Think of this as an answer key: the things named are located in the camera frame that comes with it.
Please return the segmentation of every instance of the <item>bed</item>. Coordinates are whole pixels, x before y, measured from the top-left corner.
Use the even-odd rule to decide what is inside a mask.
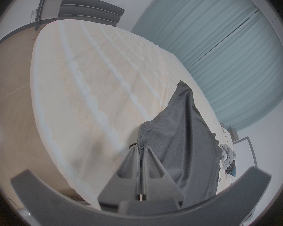
[[[136,142],[139,126],[167,106],[180,80],[192,89],[219,145],[233,149],[181,62],[120,28],[81,20],[46,25],[34,45],[30,78],[41,140],[69,185],[94,208],[100,209],[97,197]],[[223,169],[219,178],[217,193],[232,183]]]

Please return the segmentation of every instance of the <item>white wall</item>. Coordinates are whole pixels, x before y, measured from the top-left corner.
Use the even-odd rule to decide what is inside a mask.
[[[117,27],[131,31],[139,17],[153,0],[102,0],[125,9]],[[32,10],[40,0],[13,0],[0,18],[0,39],[15,29],[32,22]],[[57,17],[61,0],[45,0],[42,19]]]
[[[263,212],[283,184],[283,100],[264,118],[237,133],[240,139],[249,137],[258,167],[272,176],[253,219],[245,223],[248,225]]]

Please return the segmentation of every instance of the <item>brown floor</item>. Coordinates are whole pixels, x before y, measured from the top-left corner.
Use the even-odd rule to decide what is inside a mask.
[[[35,125],[29,83],[39,32],[29,28],[0,44],[0,188],[17,207],[23,206],[10,178],[27,168],[57,191],[78,196],[53,164]]]

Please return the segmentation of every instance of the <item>floor seam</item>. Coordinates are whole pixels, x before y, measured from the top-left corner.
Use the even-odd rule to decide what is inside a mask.
[[[21,89],[21,88],[23,88],[23,87],[25,87],[25,86],[27,86],[27,85],[29,85],[29,84],[30,84],[30,83],[28,83],[28,84],[26,84],[26,85],[24,85],[24,86],[21,86],[20,88],[16,89],[16,90],[13,91],[12,93],[8,94],[8,95],[5,96],[3,99],[1,99],[0,102],[2,102],[5,98],[7,98],[8,96],[10,96],[10,95],[13,94],[14,92],[18,91],[19,89]]]

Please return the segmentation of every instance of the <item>green curtain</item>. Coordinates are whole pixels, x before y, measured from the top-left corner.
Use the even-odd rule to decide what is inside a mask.
[[[154,0],[133,33],[173,53],[220,123],[240,130],[283,99],[283,48],[249,0]]]

